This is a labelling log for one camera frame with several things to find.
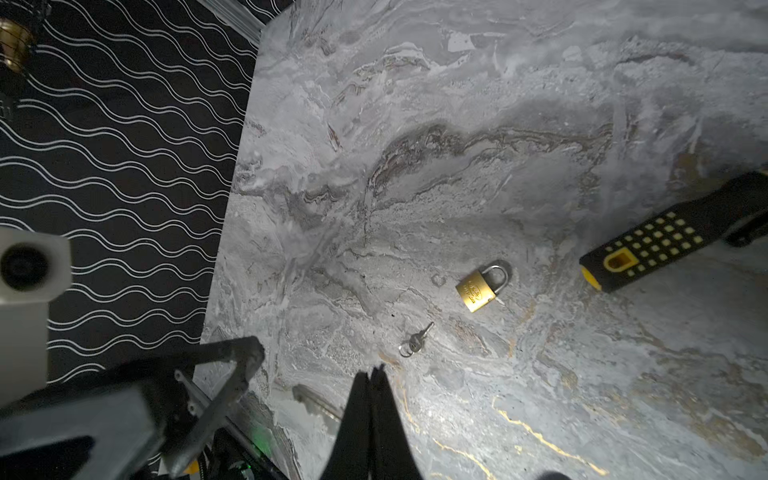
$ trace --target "padlock shackle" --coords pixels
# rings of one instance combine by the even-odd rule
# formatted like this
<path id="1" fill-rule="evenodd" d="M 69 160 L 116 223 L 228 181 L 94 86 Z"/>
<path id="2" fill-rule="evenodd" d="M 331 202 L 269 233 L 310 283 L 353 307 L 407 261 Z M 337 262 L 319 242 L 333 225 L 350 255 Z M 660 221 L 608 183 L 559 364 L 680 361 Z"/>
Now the padlock shackle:
<path id="1" fill-rule="evenodd" d="M 480 274 L 482 274 L 482 275 L 485 275 L 486 273 L 490 272 L 490 271 L 491 271 L 491 270 L 493 270 L 494 268 L 498 268 L 499 270 L 501 270 L 502 272 L 504 272 L 504 281 L 503 281 L 503 282 L 502 282 L 502 284 L 501 284 L 501 285 L 499 285 L 497 288 L 494 288 L 494 289 L 493 289 L 493 293 L 498 293 L 498 292 L 499 292 L 499 291 L 500 291 L 502 288 L 504 288 L 505 286 L 507 286 L 507 283 L 509 283 L 509 273 L 507 272 L 507 269 L 505 269 L 505 268 L 504 268 L 503 266 L 501 266 L 501 265 L 491 265 L 491 266 L 489 266 L 488 268 L 486 268 L 485 270 L 483 270 L 482 272 L 480 272 Z"/>

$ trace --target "padlock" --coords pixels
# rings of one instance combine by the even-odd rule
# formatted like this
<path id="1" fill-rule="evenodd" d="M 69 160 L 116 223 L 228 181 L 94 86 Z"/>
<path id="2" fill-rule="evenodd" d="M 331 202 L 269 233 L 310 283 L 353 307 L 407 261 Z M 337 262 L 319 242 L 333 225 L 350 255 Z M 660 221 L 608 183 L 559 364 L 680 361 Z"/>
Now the padlock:
<path id="1" fill-rule="evenodd" d="M 488 286 L 483 275 L 490 272 L 494 268 L 498 268 L 504 272 L 504 282 L 494 289 Z M 482 272 L 480 270 L 474 272 L 472 275 L 467 276 L 462 280 L 459 285 L 456 286 L 458 294 L 462 296 L 464 304 L 467 306 L 470 312 L 476 312 L 481 306 L 490 302 L 496 298 L 496 293 L 509 283 L 509 273 L 500 265 L 491 265 Z"/>

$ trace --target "gold object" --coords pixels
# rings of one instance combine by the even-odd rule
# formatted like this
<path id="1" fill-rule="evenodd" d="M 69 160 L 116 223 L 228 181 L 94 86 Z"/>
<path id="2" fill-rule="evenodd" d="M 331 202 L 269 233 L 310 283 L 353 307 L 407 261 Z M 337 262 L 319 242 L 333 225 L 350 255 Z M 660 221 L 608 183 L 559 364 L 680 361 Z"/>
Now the gold object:
<path id="1" fill-rule="evenodd" d="M 29 47 L 34 41 L 32 32 L 18 23 L 0 18 L 0 45 L 2 62 L 11 71 L 20 74 L 24 61 L 29 55 Z"/>
<path id="2" fill-rule="evenodd" d="M 504 282 L 501 284 L 501 286 L 492 289 L 490 286 L 488 286 L 488 283 L 485 281 L 483 275 L 490 272 L 494 268 L 498 268 L 504 272 Z M 458 294 L 462 296 L 462 300 L 464 300 L 464 304 L 467 306 L 469 311 L 476 312 L 480 309 L 481 306 L 484 306 L 486 303 L 496 298 L 496 293 L 504 288 L 508 282 L 509 273 L 507 270 L 499 265 L 491 265 L 482 272 L 478 270 L 467 276 L 456 286 L 456 290 L 458 291 Z"/>

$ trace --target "camera lens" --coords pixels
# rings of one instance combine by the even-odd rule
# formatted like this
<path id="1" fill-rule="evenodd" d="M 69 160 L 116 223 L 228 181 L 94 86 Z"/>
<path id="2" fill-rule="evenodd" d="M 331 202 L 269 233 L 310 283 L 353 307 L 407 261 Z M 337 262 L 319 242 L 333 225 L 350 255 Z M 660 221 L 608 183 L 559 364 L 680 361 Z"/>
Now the camera lens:
<path id="1" fill-rule="evenodd" d="M 48 275 L 48 259 L 37 248 L 14 245 L 2 256 L 0 273 L 12 289 L 31 290 Z"/>

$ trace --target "engraved logo on padlock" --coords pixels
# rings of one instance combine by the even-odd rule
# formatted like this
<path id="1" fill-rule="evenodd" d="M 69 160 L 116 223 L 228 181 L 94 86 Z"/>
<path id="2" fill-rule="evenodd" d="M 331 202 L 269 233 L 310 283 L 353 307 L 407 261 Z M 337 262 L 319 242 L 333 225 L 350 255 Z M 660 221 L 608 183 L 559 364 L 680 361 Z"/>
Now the engraved logo on padlock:
<path id="1" fill-rule="evenodd" d="M 500 286 L 492 289 L 488 285 L 488 282 L 485 281 L 483 275 L 494 268 L 498 268 L 504 273 L 504 282 L 502 282 Z M 496 293 L 504 288 L 508 282 L 509 273 L 507 273 L 507 270 L 500 265 L 491 265 L 482 272 L 478 270 L 467 276 L 456 286 L 456 290 L 458 291 L 458 294 L 462 296 L 462 300 L 464 300 L 464 304 L 469 311 L 476 312 L 481 306 L 484 306 L 486 303 L 496 298 Z"/>

